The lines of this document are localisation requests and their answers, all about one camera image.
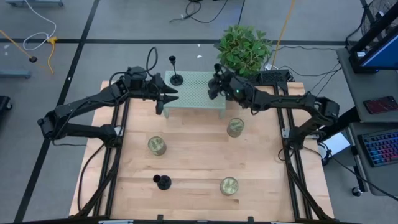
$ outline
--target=keyboard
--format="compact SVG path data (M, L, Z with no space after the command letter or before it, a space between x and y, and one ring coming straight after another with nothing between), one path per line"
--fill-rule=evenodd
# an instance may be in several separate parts
M398 129L358 137L372 167L398 162Z

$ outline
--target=yellow cable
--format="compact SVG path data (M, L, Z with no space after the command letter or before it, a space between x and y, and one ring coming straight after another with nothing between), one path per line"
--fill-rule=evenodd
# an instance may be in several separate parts
M24 54L26 54L29 58L32 58L32 56L30 56L24 49L22 49L22 47L20 47L17 43L14 42L14 40L11 39L11 37L9 37L5 32L3 32L2 30L0 30L0 33L5 36L9 41L11 41L21 52L23 52Z
M52 44L52 51L51 51L51 54L49 56L49 59L47 59L47 65L49 65L49 68L50 68L50 71L51 71L52 75L54 75L54 70L52 70L52 67L51 67L51 64L50 64L50 59L52 57L52 54L54 54L54 50L55 50L55 44Z
M295 1L295 0L292 0L292 4L290 5L289 13L287 14L286 19L285 19L285 24L284 24L284 26L283 26L283 28L282 28L282 32L280 32L280 36L279 36L279 39L278 39L278 43L276 44L274 59L272 60L271 69L274 68L276 55L277 55L277 53L278 53L279 43L280 43L280 40L282 39L282 36L283 36L283 34L284 34L284 32L285 32L285 28L286 28L287 21L289 21L289 19L290 19L290 13L292 12L292 9L293 9L293 6L294 6L294 1Z
M51 60L51 58L52 58L52 55L54 54L54 50L55 50L55 41L57 41L57 40L58 40L57 37L51 37L51 38L47 39L47 42L48 42L48 43L51 43L51 45L52 45L51 54L50 54L49 58L47 59L47 65L49 65L49 68L50 68L50 71L51 71L51 74L52 74L52 75L54 75L54 70L52 70L52 67L51 67L51 64L50 64L50 60Z
M14 40L11 39L11 37L9 37L3 30L0 30L0 33L5 36L9 41L11 41L11 43L13 43L22 53L26 54L29 59L32 59L33 56L29 55L24 49L22 49L22 47L20 47L17 43L15 43ZM37 66L39 66L39 68L43 68L45 70L45 67L39 63L36 63Z

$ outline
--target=black stand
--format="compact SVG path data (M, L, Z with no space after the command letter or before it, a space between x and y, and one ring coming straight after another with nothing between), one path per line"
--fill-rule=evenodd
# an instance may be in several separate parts
M184 79L182 78L181 75L177 74L175 72L175 57L174 56L170 56L169 57L169 61L170 63L173 65L173 69L174 69L174 75L170 78L170 83L173 86L179 86L183 83Z
M166 175L163 176L155 175L154 182L157 183L157 187L160 190L167 190L172 185L172 179Z

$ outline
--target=white cable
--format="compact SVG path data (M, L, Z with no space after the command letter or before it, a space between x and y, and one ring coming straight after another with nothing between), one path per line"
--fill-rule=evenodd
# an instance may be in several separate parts
M36 34L33 34L33 35L28 36L28 37L24 40L24 43L22 44L22 46L24 47L25 50L36 50L36 49L38 49L39 47L41 47L49 38L51 38L51 37L54 35L55 31L57 30L57 25L56 25L53 21L51 21L50 19L47 19L47 18L45 18L44 16L40 15L39 13L37 13L37 12L32 8L32 6L30 6L30 4L27 2L27 0L24 0L24 1L25 1L26 4L29 6L29 9L32 10L32 12L34 12L34 14L36 14L36 15L38 15L40 18L42 18L42 19L44 19L44 20L46 20L46 21L51 22L52 24L54 24L54 31L51 33L51 35L48 35L48 34L45 33L45 32L38 32L38 33L36 33ZM40 34L44 34L44 35L46 36L45 40L44 40L41 44L39 44L38 46L36 46L36 47L34 47L34 48L32 48L32 49L28 49L28 48L26 47L26 42L27 42L30 38L32 38L32 37L34 37L34 36L36 36L36 35L40 35Z

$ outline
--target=caster wheel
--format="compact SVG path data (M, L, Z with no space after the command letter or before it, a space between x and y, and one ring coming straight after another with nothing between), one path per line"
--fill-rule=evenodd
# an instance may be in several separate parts
M12 109L12 104L8 103L7 107L6 107L6 110L11 110L11 109Z
M354 196L356 196L356 197L359 197L359 196L362 195L362 191L359 189L359 187L353 187L353 188L351 189L351 193L352 193Z

